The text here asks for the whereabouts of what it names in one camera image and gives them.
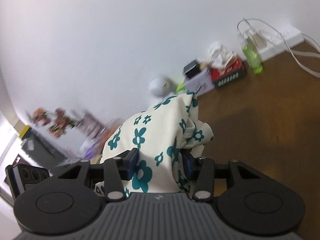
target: purple box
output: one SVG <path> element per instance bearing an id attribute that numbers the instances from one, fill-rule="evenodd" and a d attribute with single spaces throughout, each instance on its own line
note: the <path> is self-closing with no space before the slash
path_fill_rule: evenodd
<path id="1" fill-rule="evenodd" d="M 184 86 L 188 91 L 194 92 L 197 96 L 203 95 L 214 89 L 214 84 L 211 81 L 211 68 L 206 67 L 201 73 L 193 78 L 186 78 Z"/>

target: red and black tissue box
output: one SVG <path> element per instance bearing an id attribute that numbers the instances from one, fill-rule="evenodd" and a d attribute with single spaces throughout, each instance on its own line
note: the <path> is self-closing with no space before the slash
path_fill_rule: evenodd
<path id="1" fill-rule="evenodd" d="M 238 58 L 231 67 L 222 72 L 212 69 L 211 80 L 216 87 L 222 87 L 230 82 L 243 78 L 245 75 L 244 64 Z"/>

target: gray ribbed panel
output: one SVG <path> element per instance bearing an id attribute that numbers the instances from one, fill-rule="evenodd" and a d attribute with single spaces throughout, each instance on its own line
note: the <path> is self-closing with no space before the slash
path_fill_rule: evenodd
<path id="1" fill-rule="evenodd" d="M 249 236 L 225 225 L 209 204 L 184 193 L 132 193 L 109 203 L 94 223 L 64 236 L 23 232 L 16 240 L 302 240 L 295 233 L 277 237 Z"/>

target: white sphere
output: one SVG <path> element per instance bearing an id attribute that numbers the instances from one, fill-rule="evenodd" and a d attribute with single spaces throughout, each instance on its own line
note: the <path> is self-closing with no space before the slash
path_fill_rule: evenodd
<path id="1" fill-rule="evenodd" d="M 149 84 L 149 91 L 156 97 L 164 97 L 170 93 L 171 82 L 166 77 L 156 77 Z"/>

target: black circular joint cover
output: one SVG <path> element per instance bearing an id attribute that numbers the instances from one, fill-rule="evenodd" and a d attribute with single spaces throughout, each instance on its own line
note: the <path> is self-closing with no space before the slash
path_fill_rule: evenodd
<path id="1" fill-rule="evenodd" d="M 20 226 L 41 235 L 63 235 L 91 223 L 101 209 L 99 197 L 72 179 L 47 179 L 14 203 Z"/>
<path id="2" fill-rule="evenodd" d="M 294 230 L 305 213 L 301 197 L 271 179 L 248 179 L 225 191 L 218 211 L 232 227 L 258 236 Z"/>

